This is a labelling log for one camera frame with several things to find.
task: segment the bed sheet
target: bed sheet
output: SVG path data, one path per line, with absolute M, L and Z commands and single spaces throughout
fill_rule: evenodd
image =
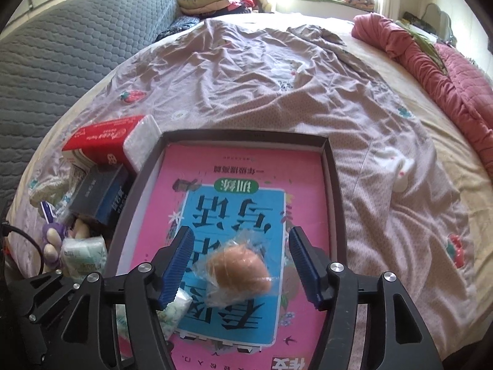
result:
M 339 19 L 320 19 L 305 17 L 300 14 L 250 14 L 229 15 L 222 20 L 240 24 L 252 30 L 258 28 L 276 28 L 285 30 L 302 24 L 315 24 L 337 33 L 346 43 L 346 49 L 372 66 L 384 80 L 396 91 L 411 113 L 418 117 L 429 132 L 437 151 L 437 158 L 441 161 L 445 171 L 460 192 L 461 200 L 468 209 L 469 225 L 475 243 L 475 271 L 478 310 L 476 325 L 479 325 L 491 311 L 493 302 L 493 188 L 476 153 L 471 149 L 465 138 L 441 110 L 428 97 L 412 76 L 397 63 L 389 60 L 386 55 L 367 44 L 351 37 L 352 24 Z M 184 33 L 163 39 L 160 44 L 172 43 Z M 48 135 L 35 152 L 26 171 L 24 172 L 18 192 L 14 198 L 9 220 L 13 221 L 19 205 L 19 190 L 25 190 L 32 175 L 33 166 L 37 159 L 43 156 L 46 147 L 56 136 L 70 124 L 93 98 L 110 82 L 115 72 L 112 71 L 100 81 L 79 102 L 74 105 L 50 130 Z M 467 342 L 479 338 L 472 327 Z

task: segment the black cable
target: black cable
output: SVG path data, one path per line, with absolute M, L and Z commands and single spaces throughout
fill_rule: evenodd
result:
M 36 250 L 39 253 L 39 259 L 41 261 L 41 265 L 39 267 L 39 273 L 38 273 L 38 275 L 41 275 L 43 273 L 43 269 L 44 269 L 44 257 L 43 257 L 43 252 L 41 251 L 41 248 L 35 242 L 35 240 L 33 238 L 31 238 L 28 234 L 26 234 L 23 230 L 21 230 L 21 229 L 19 229 L 17 227 L 14 227 L 13 225 L 10 225 L 8 222 L 3 222 L 2 223 L 2 231 L 4 229 L 6 229 L 8 231 L 8 232 L 6 232 L 7 235 L 10 232 L 15 232 L 16 234 L 19 234 L 20 236 L 22 236 L 25 239 L 27 239 L 36 248 Z

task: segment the red tissue box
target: red tissue box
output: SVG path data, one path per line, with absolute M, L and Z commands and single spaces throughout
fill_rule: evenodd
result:
M 100 122 L 78 129 L 63 146 L 62 155 L 86 173 L 96 164 L 122 163 L 137 174 L 160 135 L 152 115 Z

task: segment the stuffed toy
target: stuffed toy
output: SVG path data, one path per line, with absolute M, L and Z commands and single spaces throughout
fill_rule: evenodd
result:
M 57 222 L 47 222 L 43 225 L 41 230 L 41 240 L 43 241 L 41 249 L 47 267 L 45 272 L 60 266 L 60 251 L 65 238 L 87 239 L 89 237 L 89 226 L 80 219 L 75 220 L 72 230 L 67 230 L 67 227 Z

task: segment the strawberry print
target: strawberry print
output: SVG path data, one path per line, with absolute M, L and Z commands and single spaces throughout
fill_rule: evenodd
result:
M 120 95 L 120 100 L 124 101 L 127 104 L 132 104 L 145 97 L 146 94 L 146 92 L 141 92 L 139 90 L 130 90 L 128 92 L 123 92 Z
M 454 261 L 454 264 L 457 268 L 461 268 L 464 266 L 464 249 L 462 248 L 462 242 L 460 241 L 460 237 L 458 235 L 449 235 L 447 253 Z

